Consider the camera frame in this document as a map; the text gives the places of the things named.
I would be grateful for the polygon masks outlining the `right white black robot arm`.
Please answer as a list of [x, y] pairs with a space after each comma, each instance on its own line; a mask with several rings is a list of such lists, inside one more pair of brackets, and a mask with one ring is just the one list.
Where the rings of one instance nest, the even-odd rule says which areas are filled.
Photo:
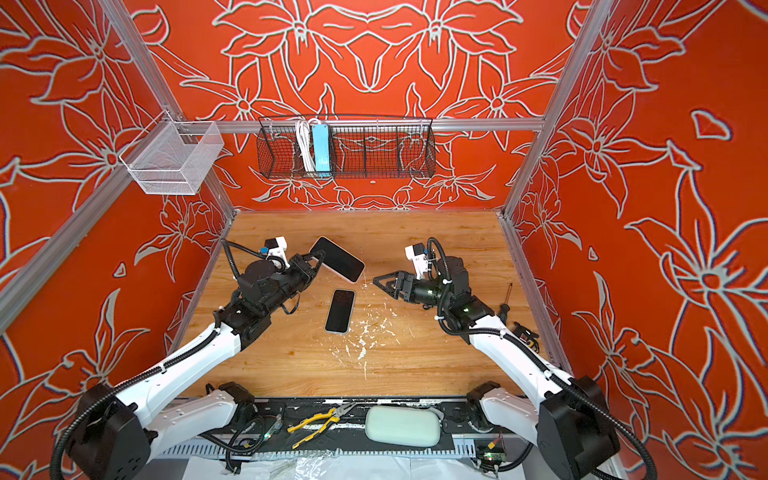
[[461, 258], [446, 255], [434, 237], [405, 252], [413, 272], [380, 275], [374, 284], [395, 300], [435, 309], [444, 333], [485, 354], [522, 390], [522, 398], [501, 387], [476, 390], [487, 423], [536, 447], [560, 479], [609, 478], [600, 467], [620, 451], [622, 440], [640, 455], [646, 478], [658, 478], [649, 450], [610, 413], [597, 383], [588, 377], [576, 379], [554, 366], [510, 330], [504, 313], [472, 293]]

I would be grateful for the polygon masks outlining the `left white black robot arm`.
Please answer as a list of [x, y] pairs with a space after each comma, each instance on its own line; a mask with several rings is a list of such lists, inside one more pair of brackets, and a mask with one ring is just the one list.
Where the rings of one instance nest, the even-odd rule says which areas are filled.
[[169, 405], [213, 368], [253, 344], [270, 326], [272, 314], [285, 309], [314, 281], [325, 251], [286, 258], [284, 250], [271, 239], [245, 270], [232, 264], [237, 287], [194, 340], [115, 386], [89, 389], [55, 443], [50, 478], [63, 478], [63, 461], [69, 458], [89, 479], [132, 479], [172, 445], [226, 426], [244, 402], [228, 391], [214, 390], [178, 411]]

